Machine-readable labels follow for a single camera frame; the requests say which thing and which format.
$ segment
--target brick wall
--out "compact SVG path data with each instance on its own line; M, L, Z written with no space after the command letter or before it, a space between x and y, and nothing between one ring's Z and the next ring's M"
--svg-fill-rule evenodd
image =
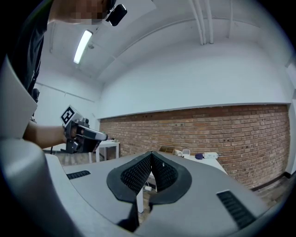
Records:
M249 188L286 168L290 127L286 105L227 106L154 112L101 120L100 130L120 141L120 156L159 150L217 152L226 172Z

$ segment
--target white plug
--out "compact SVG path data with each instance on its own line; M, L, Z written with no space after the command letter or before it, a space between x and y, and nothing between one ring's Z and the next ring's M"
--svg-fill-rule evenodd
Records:
M152 187L145 186L145 190L147 190L147 191L151 191L151 190L152 190Z

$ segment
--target black shirt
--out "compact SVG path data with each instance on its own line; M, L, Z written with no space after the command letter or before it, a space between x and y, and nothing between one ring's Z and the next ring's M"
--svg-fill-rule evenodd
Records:
M43 36L47 30L52 0L39 0L35 5L36 8L15 34L14 46L8 52L16 75L30 95L39 74Z

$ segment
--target person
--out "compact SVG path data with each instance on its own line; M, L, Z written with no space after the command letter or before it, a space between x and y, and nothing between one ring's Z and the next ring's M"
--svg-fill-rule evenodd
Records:
M82 23L86 19L104 19L116 0L30 0L25 1L31 11L24 15L25 21L12 38L7 55L11 65L28 93L33 89L39 74L43 36L47 24L63 21L70 24ZM42 126L30 121L23 139L37 144L42 149L66 143L62 126Z

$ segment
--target fluorescent light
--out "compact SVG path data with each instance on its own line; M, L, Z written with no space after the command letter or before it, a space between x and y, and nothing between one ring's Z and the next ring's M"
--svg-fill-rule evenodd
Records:
M85 47L86 47L86 45L87 45L87 43L88 43L88 41L89 41L89 39L91 38L92 35L93 35L93 33L90 32L90 31L85 31L83 33L83 36L82 36L82 38L80 40L80 43L78 45L78 48L77 48L77 51L76 51L76 54L75 54L75 57L74 57L74 63L79 64L80 59L81 59L82 54L83 54L83 51L84 51L84 49L85 49Z

